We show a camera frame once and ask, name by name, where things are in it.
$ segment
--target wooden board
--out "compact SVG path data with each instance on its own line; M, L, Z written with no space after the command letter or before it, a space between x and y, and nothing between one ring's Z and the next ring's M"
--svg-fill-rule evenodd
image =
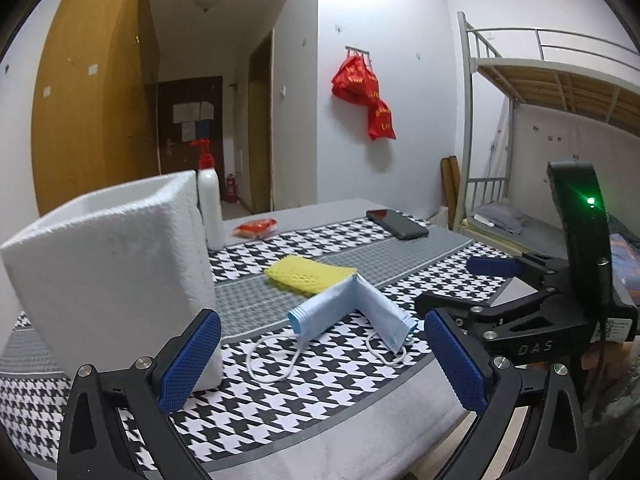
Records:
M444 190L447 208L449 208L449 229L452 229L453 221L456 217L456 191L451 174L451 163L448 158L443 158L440 161L440 171L442 173L442 189Z
M58 7L33 98L40 214L84 193L158 174L155 113L145 90L158 75L158 56L152 27L141 23L150 13L140 13L140 6L148 1L62 0Z
M478 72L518 102L574 113L640 136L640 94L627 88L555 67L480 64Z
M456 192L456 201L460 192L460 167L458 166L458 158L455 155L449 157L449 165L451 166L451 177L453 178L453 190Z

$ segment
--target mask ear loop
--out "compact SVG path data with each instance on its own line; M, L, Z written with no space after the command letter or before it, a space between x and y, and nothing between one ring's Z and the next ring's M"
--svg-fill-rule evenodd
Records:
M269 339L293 339L291 336L289 335L263 335L260 339L258 339L257 342L255 342L251 348L249 349L249 351L246 353L246 358L244 360L245 364L246 364L246 371L249 373L249 376L257 383L260 384L273 384L273 383L277 383L279 381L283 381L284 379L287 379L292 371L293 371L293 366L296 364L296 361L298 360L298 358L300 357L300 354L302 353L302 350L300 348L298 348L298 350L296 350L296 353L293 355L293 359L291 361L291 364L289 365L289 367L287 367L287 369L284 371L284 373L280 376L270 376L268 378L266 377L257 377L254 374L254 370L251 368L251 356L252 354L255 352L255 349L258 348L258 346L260 346L263 342L268 341Z
M367 350L369 350L369 352L371 352L377 359L379 359L379 361L382 361L382 364L385 364L386 366L391 366L392 368L401 367L402 361L406 357L406 348L404 347L404 345L402 345L402 355L400 357L396 357L392 361L387 361L378 350L374 350L371 347L371 338L373 338L373 336L375 335L376 333L373 333L373 334L370 334L369 337L367 337L367 340L365 341L365 345L367 345Z

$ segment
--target white styrofoam box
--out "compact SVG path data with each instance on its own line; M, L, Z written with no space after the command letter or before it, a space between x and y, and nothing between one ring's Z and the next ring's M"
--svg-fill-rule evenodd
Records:
M0 247L27 316L62 369L98 371L155 356L215 290L197 207L196 173L80 196ZM220 352L196 388L222 380Z

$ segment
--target yellow sponge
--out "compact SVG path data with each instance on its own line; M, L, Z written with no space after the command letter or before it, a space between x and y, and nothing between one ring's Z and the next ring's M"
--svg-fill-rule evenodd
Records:
M320 264L292 254L264 270L272 280L309 294L319 294L356 272L358 269Z

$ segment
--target brown door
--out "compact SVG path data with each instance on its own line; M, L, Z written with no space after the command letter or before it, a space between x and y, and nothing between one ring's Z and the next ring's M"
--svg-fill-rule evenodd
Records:
M216 161L216 173L220 181L220 196L225 189L225 160L222 139L222 77L199 77L164 81L158 85L158 143L160 146L160 169L162 174L176 171L197 170L200 149L191 146L190 140L183 140L183 125L174 122L174 107L181 104L202 104L202 117L209 133L209 149Z
M249 180L252 212L271 210L271 35L249 60Z

